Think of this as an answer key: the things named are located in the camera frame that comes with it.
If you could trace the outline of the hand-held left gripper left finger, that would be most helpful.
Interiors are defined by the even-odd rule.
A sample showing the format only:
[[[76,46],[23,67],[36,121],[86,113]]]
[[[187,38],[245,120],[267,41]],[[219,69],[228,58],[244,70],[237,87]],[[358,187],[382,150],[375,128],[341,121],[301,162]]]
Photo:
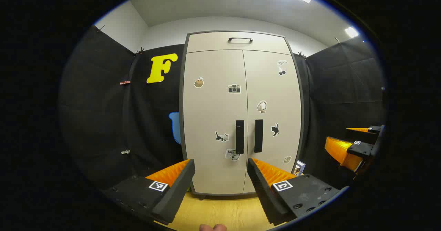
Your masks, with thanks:
[[[125,211],[146,221],[173,222],[195,174],[186,159],[146,177],[132,177],[103,191]]]

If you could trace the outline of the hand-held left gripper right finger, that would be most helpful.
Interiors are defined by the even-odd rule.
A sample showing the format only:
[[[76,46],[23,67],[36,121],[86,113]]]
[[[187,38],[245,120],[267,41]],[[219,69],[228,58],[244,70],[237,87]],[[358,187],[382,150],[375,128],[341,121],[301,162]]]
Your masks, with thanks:
[[[311,174],[295,176],[259,159],[247,160],[247,173],[268,221],[294,224],[331,204],[341,190]]]

